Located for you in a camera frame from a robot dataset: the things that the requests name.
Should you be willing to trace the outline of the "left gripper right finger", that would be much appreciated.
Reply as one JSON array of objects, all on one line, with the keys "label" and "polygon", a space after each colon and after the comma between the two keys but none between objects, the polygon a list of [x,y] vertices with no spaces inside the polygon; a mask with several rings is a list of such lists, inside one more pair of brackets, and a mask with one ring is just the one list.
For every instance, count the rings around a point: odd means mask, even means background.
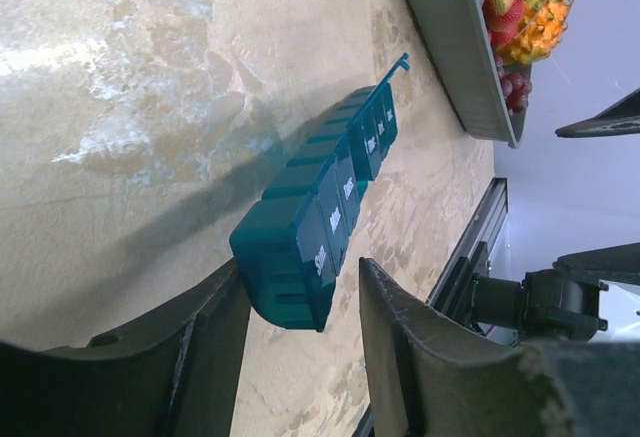
[{"label": "left gripper right finger", "polygon": [[507,347],[407,293],[373,259],[359,301],[379,436],[635,436],[635,342]]}]

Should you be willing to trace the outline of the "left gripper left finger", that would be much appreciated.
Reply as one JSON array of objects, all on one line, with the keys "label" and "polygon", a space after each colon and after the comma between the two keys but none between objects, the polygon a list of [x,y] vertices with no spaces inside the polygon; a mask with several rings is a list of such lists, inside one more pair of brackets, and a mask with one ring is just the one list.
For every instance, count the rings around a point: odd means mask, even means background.
[{"label": "left gripper left finger", "polygon": [[250,304],[234,261],[82,348],[1,345],[4,436],[227,436]]}]

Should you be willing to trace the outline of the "teal weekly pill organizer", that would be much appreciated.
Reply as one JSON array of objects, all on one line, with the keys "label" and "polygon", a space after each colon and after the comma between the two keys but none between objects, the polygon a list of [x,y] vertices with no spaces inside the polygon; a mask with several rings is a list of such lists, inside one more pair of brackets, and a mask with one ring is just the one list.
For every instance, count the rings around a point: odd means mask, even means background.
[{"label": "teal weekly pill organizer", "polygon": [[391,80],[409,68],[402,54],[332,108],[232,231],[249,300],[267,322],[324,330],[363,193],[398,135]]}]

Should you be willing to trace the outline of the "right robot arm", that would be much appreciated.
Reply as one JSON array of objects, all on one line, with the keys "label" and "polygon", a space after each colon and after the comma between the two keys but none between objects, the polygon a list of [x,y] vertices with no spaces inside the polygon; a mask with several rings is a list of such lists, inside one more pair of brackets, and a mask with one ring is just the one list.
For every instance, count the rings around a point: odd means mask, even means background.
[{"label": "right robot arm", "polygon": [[639,94],[498,155],[515,276],[477,277],[469,320],[523,338],[639,340]]}]

